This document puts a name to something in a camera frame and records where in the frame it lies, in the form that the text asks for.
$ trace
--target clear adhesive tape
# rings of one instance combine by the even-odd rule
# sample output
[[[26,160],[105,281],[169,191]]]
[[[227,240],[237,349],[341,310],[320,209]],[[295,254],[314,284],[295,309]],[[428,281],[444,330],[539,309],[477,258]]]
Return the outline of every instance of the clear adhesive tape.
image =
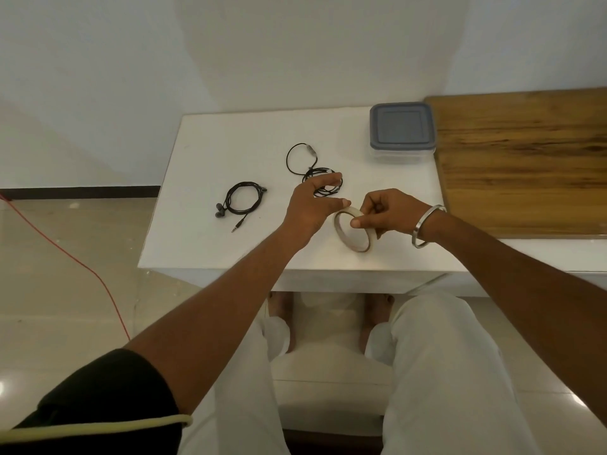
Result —
[[[368,237],[369,242],[365,247],[357,246],[350,239],[348,239],[348,237],[345,235],[343,229],[341,228],[341,225],[339,224],[339,216],[341,214],[348,214],[348,215],[352,215],[353,217],[360,217],[361,215],[363,215],[363,213],[361,211],[359,211],[356,207],[352,207],[352,206],[344,207],[342,210],[337,211],[335,213],[335,215],[333,216],[333,226],[335,227],[335,231],[337,231],[339,239],[342,240],[343,244],[348,246],[354,252],[370,251],[371,248],[373,247],[373,242],[377,241],[377,233],[375,232],[375,229],[373,229],[373,228],[365,229],[365,231],[367,232],[367,237]]]

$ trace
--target pant leg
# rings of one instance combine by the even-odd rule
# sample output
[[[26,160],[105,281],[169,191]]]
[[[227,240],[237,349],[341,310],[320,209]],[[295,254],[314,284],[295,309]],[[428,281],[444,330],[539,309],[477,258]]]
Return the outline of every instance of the pant leg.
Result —
[[[276,317],[256,319],[217,381],[196,407],[180,454],[288,454],[269,362],[289,347]]]
[[[412,298],[369,344],[367,356],[393,361],[384,454],[541,453],[497,345],[462,299]]]

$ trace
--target white table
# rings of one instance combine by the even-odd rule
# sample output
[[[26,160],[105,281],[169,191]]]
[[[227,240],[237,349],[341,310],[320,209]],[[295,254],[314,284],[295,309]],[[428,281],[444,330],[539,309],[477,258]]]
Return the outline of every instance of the white table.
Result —
[[[285,167],[287,150],[312,145],[319,167],[341,171],[339,196],[359,207],[368,191],[398,188],[429,204],[442,203],[434,159],[416,164],[381,164],[368,153],[368,107],[184,116],[140,267],[205,286],[262,241],[282,221],[301,177]],[[290,157],[304,172],[313,158],[305,147]],[[216,203],[241,181],[268,192],[241,228],[241,216],[216,218]],[[256,198],[240,189],[233,206]],[[510,246],[566,271],[607,285],[607,240],[505,240]],[[484,295],[463,265],[436,244],[415,249],[410,238],[389,233],[369,253],[355,253],[338,239],[331,220],[289,263],[277,290],[404,293],[430,282],[457,295]]]

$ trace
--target wooden board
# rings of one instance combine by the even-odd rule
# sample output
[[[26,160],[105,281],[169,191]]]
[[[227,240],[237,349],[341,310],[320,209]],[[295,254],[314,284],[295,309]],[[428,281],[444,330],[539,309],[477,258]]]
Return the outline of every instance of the wooden board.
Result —
[[[500,238],[607,237],[607,88],[426,102],[452,214]]]

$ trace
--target foot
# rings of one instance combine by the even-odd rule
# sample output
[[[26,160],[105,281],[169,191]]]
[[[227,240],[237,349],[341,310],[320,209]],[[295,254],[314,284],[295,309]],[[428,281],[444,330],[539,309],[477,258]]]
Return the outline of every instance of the foot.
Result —
[[[268,314],[281,318],[291,332],[289,349],[287,353],[295,349],[295,329],[293,329],[293,292],[270,292],[268,295]]]
[[[365,294],[365,313],[358,341],[361,353],[365,354],[371,330],[379,323],[390,320],[393,303],[394,297],[389,294]]]

